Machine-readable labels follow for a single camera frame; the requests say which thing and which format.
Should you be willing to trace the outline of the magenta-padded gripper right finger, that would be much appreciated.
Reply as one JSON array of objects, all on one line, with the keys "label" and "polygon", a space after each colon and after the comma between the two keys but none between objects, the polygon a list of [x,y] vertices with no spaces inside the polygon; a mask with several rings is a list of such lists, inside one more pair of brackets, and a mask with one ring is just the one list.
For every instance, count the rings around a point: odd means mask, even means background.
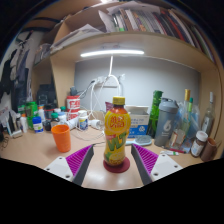
[{"label": "magenta-padded gripper right finger", "polygon": [[148,185],[182,169],[170,156],[166,154],[157,155],[136,144],[131,145],[131,154],[144,185]]}]

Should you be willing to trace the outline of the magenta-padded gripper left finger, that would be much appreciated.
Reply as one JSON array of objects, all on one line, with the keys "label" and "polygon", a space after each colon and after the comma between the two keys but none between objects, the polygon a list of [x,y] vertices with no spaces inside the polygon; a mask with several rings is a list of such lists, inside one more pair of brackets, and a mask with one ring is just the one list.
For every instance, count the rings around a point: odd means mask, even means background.
[{"label": "magenta-padded gripper left finger", "polygon": [[81,186],[93,155],[93,146],[89,145],[68,157],[57,157],[45,171]]}]

